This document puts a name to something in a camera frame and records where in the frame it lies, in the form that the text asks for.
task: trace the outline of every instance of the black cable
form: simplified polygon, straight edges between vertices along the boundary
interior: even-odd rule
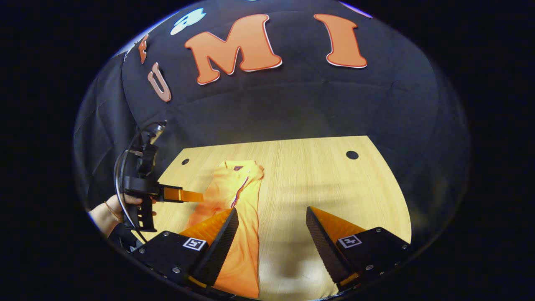
[[[128,154],[130,153],[130,149],[132,148],[132,145],[134,144],[134,142],[136,141],[136,139],[138,139],[141,134],[151,125],[153,124],[157,124],[159,125],[160,122],[152,122],[152,123],[149,123],[148,125],[146,125],[141,131],[139,131],[135,136],[134,138],[132,139],[132,141],[130,141],[130,144],[128,145],[128,148],[126,149],[126,155],[125,155],[125,158],[123,159],[123,163],[121,165],[121,171],[120,171],[120,178],[121,178],[121,188],[123,188],[125,186],[125,178],[124,178],[124,170],[125,170],[125,164],[126,164],[126,159],[128,158]],[[123,195],[123,200],[125,200],[125,192],[124,192],[124,189],[122,191],[122,195]],[[141,232],[139,231],[139,229],[134,225],[132,224],[132,226],[134,227],[134,230],[137,232],[137,234],[141,237],[141,239],[143,239],[143,241],[145,243],[147,243],[147,240],[145,239],[145,237],[141,234]]]

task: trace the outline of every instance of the letter m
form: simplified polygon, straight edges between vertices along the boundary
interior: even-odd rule
[[[193,52],[199,71],[197,83],[205,85],[219,79],[219,71],[214,70],[210,61],[231,75],[236,67],[238,50],[241,49],[243,61],[240,69],[251,72],[275,68],[282,64],[282,58],[273,53],[265,30],[269,20],[267,14],[254,14],[238,19],[232,25],[226,41],[203,32],[195,35],[184,46]]]

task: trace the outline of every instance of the person's arm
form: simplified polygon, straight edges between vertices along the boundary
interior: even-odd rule
[[[125,201],[128,204],[139,205],[142,200],[125,194]],[[115,226],[123,222],[123,208],[119,203],[117,195],[114,194],[105,203],[95,207],[95,209],[89,212],[89,216],[91,216],[100,231],[104,233],[106,237],[109,237]]]

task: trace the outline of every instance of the white sticker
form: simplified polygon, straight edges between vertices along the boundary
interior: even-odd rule
[[[351,236],[348,236],[348,237],[340,238],[340,239],[338,239],[338,241],[346,249],[349,248],[349,247],[354,247],[356,245],[362,244],[362,241],[360,239],[358,239],[355,235],[351,235]]]
[[[183,246],[192,249],[195,251],[200,251],[202,246],[206,243],[206,240],[196,239],[196,238],[190,238],[188,241],[186,241]]]
[[[199,20],[201,20],[206,13],[202,12],[202,8],[192,11],[191,13],[183,16],[178,20],[175,24],[173,29],[171,30],[171,35],[175,35],[182,31],[182,29],[186,28],[189,25],[193,25]]]

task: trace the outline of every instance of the wrist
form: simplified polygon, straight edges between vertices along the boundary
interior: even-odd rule
[[[110,197],[106,201],[106,204],[108,204],[108,206],[110,206],[113,212],[115,212],[117,215],[123,212],[123,208],[121,207],[121,204],[119,203],[119,199],[117,198],[117,195],[113,195],[112,197]]]

